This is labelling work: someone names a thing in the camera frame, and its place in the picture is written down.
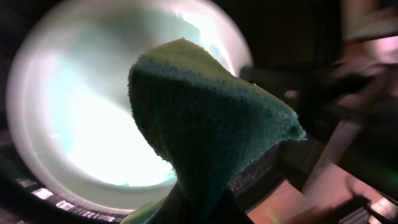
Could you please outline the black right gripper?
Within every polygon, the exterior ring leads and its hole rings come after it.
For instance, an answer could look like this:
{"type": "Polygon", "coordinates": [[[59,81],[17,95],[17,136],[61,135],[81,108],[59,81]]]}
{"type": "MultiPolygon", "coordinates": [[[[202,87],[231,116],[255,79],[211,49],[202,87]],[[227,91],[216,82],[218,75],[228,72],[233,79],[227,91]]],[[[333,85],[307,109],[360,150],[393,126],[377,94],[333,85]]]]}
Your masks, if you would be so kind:
{"type": "Polygon", "coordinates": [[[244,67],[239,76],[291,106],[311,137],[337,147],[397,148],[397,70],[369,75],[342,65],[321,70],[244,67]]]}

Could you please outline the green scouring pad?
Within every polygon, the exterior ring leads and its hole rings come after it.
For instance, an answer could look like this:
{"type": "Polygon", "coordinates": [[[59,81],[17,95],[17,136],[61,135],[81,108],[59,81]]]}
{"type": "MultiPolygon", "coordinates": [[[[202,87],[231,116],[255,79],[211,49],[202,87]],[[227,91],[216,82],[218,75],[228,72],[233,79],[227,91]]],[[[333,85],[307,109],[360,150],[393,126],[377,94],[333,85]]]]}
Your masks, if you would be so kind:
{"type": "Polygon", "coordinates": [[[185,39],[141,54],[128,96],[139,131],[174,168],[192,223],[207,221],[229,181],[272,146],[306,138],[290,106],[185,39]]]}

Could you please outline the light green plate green stain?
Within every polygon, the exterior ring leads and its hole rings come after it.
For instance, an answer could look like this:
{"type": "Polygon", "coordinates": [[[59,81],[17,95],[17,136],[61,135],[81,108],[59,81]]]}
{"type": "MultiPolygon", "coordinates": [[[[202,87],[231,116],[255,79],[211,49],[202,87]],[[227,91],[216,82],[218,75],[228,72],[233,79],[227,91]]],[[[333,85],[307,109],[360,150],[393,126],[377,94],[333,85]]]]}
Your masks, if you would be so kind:
{"type": "Polygon", "coordinates": [[[238,27],[209,1],[65,1],[40,20],[12,63],[6,111],[41,198],[127,214],[169,194],[176,176],[132,118],[127,77],[140,54],[177,39],[232,75],[252,64],[238,27]]]}

